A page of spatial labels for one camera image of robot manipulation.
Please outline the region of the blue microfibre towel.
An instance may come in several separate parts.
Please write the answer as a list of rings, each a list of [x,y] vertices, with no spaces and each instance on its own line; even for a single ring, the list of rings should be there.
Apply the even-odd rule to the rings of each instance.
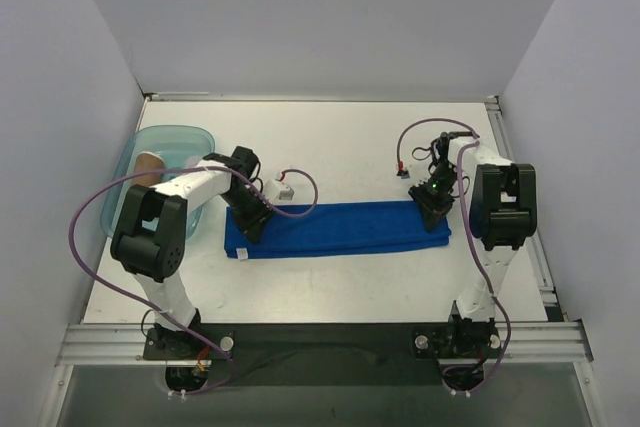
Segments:
[[[386,254],[443,247],[450,236],[446,220],[427,231],[412,201],[333,203],[302,218],[274,215],[256,244],[227,214],[224,251],[238,260]]]

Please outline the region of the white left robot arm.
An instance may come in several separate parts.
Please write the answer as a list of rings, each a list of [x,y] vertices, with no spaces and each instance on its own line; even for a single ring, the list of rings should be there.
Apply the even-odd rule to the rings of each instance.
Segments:
[[[202,346],[200,314],[189,300],[178,272],[185,253],[187,220],[192,211],[220,196],[233,224],[258,243],[273,212],[244,183],[260,161],[238,146],[231,156],[211,153],[198,172],[181,174],[152,186],[132,185],[125,196],[111,245],[111,256],[141,285],[147,300],[180,324],[170,329],[166,346],[177,357],[195,356]]]

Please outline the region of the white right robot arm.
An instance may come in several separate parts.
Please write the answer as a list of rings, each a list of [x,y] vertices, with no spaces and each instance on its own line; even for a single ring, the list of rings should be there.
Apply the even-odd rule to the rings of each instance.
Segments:
[[[458,357],[499,352],[508,342],[495,325],[507,313],[499,292],[513,258],[537,229],[535,169],[500,156],[471,133],[443,133],[430,152],[430,176],[409,195],[429,232],[460,206],[473,269],[448,320],[418,333],[415,345]]]

